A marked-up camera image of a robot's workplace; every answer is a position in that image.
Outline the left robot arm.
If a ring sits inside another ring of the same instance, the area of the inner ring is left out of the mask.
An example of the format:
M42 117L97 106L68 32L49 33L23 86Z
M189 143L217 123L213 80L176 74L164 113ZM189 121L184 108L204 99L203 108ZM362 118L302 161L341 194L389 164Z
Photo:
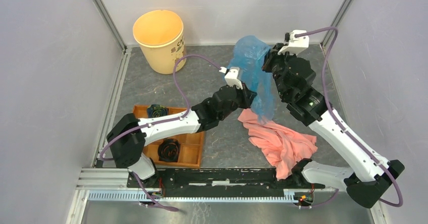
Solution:
M158 183L153 160L143 154L145 146L161 139L182 134L204 132L218 126L238 108L251 107L257 94L243 85L223 86L211 97L183 112L158 118L124 115L108 133L107 148L119 169L129 169L146 187Z

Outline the blue plastic trash bag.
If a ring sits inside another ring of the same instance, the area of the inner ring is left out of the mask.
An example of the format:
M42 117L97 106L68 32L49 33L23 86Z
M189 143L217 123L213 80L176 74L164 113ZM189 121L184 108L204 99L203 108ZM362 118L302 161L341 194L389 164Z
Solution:
M271 47L254 35L239 39L233 49L233 57L227 68L238 67L240 80L246 87L257 93L250 109L257 120L265 124L275 113L274 94L271 91L272 74L262 70L264 58Z

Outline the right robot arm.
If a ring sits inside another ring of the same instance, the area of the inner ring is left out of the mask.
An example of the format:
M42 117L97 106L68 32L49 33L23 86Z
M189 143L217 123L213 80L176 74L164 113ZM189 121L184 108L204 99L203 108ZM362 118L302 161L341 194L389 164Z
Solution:
M282 102L290 114L324 138L348 163L336 167L305 158L292 168L292 183L304 188L322 184L340 191L365 208L381 201L405 167L369 147L340 118L326 96L313 88L315 71L310 62L275 44L264 58L262 70L271 73Z

